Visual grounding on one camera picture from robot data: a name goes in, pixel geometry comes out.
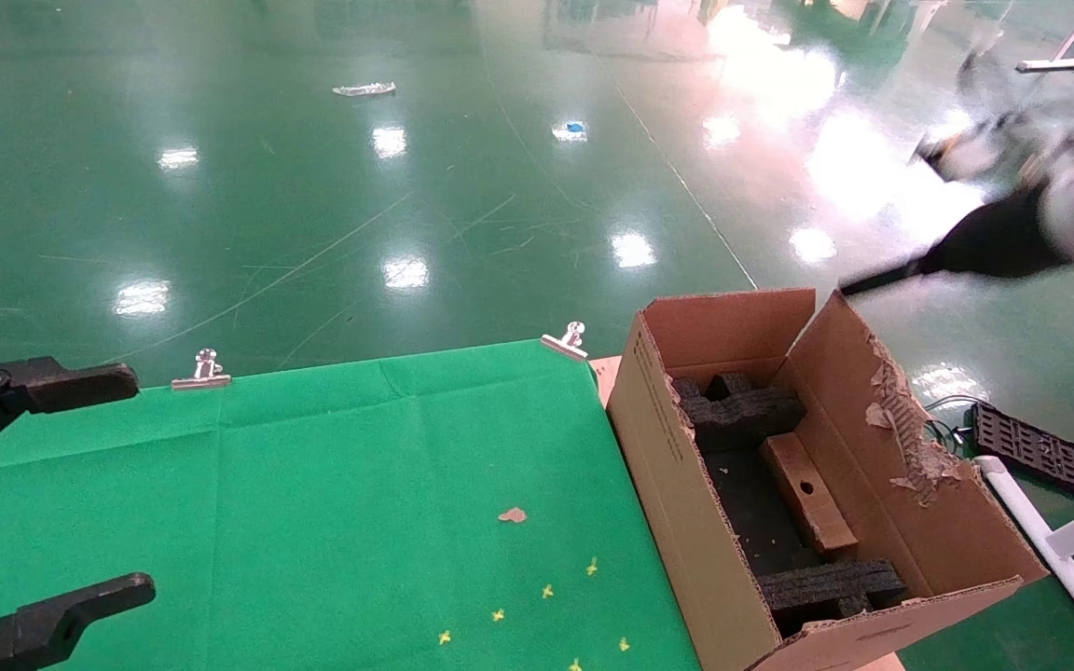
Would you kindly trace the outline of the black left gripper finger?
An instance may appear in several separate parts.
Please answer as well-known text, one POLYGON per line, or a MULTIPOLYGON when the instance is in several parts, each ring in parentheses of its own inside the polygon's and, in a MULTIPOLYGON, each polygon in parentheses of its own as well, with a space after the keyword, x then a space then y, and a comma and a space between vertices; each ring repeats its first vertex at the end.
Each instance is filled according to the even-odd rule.
POLYGON ((0 617, 0 670, 63 663, 91 624, 153 602, 155 582, 135 572, 21 606, 0 617))
POLYGON ((0 433, 21 415, 55 415, 137 396, 137 376, 124 363, 67 369, 55 358, 0 362, 0 433))

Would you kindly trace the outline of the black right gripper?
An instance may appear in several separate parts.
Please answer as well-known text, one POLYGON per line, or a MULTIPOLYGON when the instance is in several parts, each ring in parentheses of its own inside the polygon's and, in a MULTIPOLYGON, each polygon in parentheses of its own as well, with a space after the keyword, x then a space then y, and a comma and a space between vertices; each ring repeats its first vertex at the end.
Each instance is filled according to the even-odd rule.
POLYGON ((988 279, 1027 279, 1066 267, 1073 259, 1057 250, 1040 225, 1043 186, 1020 186, 973 209, 921 258, 869 269, 840 281, 840 294, 877 292, 932 273, 971 273, 988 279))

